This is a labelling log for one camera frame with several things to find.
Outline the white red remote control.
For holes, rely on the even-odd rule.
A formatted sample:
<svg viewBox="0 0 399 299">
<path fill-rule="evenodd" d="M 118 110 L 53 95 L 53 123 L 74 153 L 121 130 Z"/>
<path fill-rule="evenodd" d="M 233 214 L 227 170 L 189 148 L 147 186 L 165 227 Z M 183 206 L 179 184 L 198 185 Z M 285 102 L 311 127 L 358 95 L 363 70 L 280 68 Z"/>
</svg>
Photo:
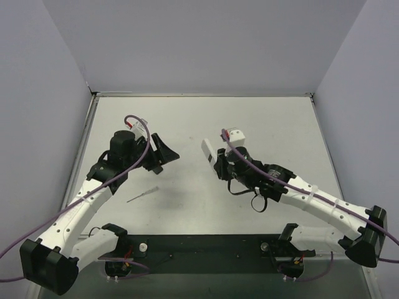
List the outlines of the white red remote control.
<svg viewBox="0 0 399 299">
<path fill-rule="evenodd" d="M 213 149 L 213 147 L 211 146 L 209 139 L 205 138 L 201 142 L 201 149 L 202 149 L 202 151 L 205 155 L 205 158 L 207 159 L 211 169 L 215 172 L 214 166 L 217 161 L 217 154 L 216 154 L 215 150 Z"/>
</svg>

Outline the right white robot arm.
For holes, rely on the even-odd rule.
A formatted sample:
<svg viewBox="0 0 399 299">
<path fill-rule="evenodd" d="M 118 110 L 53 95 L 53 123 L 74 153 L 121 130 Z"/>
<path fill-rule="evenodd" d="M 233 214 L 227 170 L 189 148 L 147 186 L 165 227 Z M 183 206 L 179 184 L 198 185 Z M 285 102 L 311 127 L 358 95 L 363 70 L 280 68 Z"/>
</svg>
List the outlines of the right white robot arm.
<svg viewBox="0 0 399 299">
<path fill-rule="evenodd" d="M 298 208 L 325 222 L 324 227 L 288 223 L 280 239 L 298 252 L 316 250 L 344 253 L 351 261 L 375 268 L 386 237 L 387 212 L 380 206 L 351 204 L 321 191 L 282 166 L 250 157 L 244 147 L 221 148 L 206 154 L 218 179 L 245 186 L 267 204 L 270 200 Z"/>
</svg>

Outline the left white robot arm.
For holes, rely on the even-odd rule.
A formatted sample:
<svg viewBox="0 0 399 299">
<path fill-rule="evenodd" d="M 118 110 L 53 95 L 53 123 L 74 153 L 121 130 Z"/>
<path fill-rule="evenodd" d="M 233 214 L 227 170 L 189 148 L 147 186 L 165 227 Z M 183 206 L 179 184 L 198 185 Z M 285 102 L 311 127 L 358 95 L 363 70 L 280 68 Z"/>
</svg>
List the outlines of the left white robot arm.
<svg viewBox="0 0 399 299">
<path fill-rule="evenodd" d="M 93 216 L 127 180 L 128 172 L 144 168 L 160 174 L 163 165 L 179 159 L 156 134 L 114 133 L 110 147 L 91 167 L 76 197 L 36 240 L 25 240 L 19 253 L 25 279 L 57 295 L 69 291 L 79 272 L 95 259 L 110 252 L 123 255 L 128 248 L 127 231 L 104 225 L 93 240 L 77 243 Z"/>
</svg>

